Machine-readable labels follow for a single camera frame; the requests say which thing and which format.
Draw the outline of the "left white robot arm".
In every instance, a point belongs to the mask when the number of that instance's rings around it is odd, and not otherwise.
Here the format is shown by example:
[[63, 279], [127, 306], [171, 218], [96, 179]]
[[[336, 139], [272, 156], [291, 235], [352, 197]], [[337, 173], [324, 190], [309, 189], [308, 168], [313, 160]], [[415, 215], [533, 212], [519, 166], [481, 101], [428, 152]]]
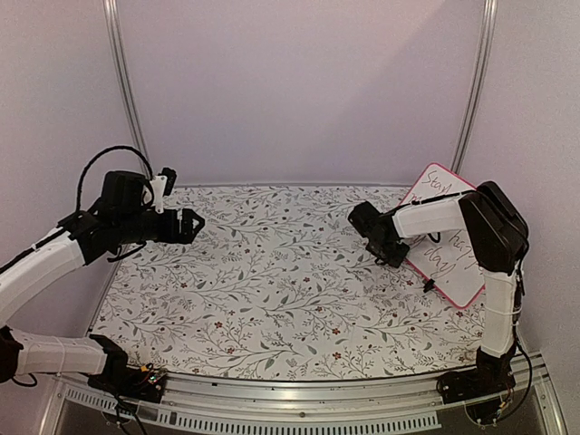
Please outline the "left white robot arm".
[[23, 308], [45, 302], [48, 292], [80, 270], [107, 257], [114, 263], [149, 243], [190, 245], [205, 220], [191, 208], [166, 208], [177, 173], [164, 168], [145, 176], [114, 170], [100, 196], [78, 207], [44, 237], [1, 268], [1, 380], [37, 373], [79, 373], [103, 389], [128, 392], [138, 372], [128, 354], [100, 335], [72, 338], [27, 333], [10, 325]]

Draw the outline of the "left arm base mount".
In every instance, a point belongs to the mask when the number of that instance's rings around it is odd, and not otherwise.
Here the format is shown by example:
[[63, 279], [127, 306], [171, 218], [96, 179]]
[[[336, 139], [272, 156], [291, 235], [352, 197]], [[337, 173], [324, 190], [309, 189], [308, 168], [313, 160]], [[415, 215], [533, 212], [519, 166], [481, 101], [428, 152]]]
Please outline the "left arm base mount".
[[132, 367], [122, 361], [107, 362], [100, 374], [88, 376], [88, 385], [112, 396], [160, 403], [167, 375], [165, 368], [156, 368], [152, 363]]

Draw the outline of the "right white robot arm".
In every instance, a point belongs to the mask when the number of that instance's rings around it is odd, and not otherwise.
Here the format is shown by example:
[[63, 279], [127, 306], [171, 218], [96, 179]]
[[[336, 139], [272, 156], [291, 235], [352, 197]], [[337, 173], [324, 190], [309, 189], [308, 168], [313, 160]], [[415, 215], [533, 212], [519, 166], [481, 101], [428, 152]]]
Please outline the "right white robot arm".
[[487, 395], [502, 383], [517, 349], [516, 323], [524, 294], [522, 264], [529, 249], [526, 221], [494, 181], [474, 189], [412, 201], [380, 212], [365, 201], [348, 216], [376, 263], [398, 267], [405, 239], [466, 231], [486, 292], [485, 326], [469, 387]]

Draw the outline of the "pink-framed whiteboard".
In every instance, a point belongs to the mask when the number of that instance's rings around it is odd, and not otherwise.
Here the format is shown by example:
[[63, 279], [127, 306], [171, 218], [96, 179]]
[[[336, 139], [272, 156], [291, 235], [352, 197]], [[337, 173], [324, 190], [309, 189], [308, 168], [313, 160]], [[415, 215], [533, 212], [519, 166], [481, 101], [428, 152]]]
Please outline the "pink-framed whiteboard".
[[[407, 204], [413, 200], [474, 188], [455, 173], [433, 162], [420, 174], [401, 202]], [[416, 236], [408, 243], [411, 250], [407, 262], [426, 279], [433, 279], [435, 289], [453, 306], [467, 308], [484, 289], [484, 279], [466, 231], [455, 229], [442, 232], [437, 243], [424, 235]]]

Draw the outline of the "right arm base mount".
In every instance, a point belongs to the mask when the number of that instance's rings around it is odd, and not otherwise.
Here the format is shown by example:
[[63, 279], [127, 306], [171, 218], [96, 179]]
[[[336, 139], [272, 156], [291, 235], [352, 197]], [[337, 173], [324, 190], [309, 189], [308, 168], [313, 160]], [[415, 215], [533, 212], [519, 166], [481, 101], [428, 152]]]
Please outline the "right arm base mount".
[[469, 419], [479, 426], [496, 424], [511, 403], [516, 382], [508, 369], [498, 378], [487, 369], [449, 371], [437, 378], [436, 390], [445, 404], [477, 400], [464, 407]]

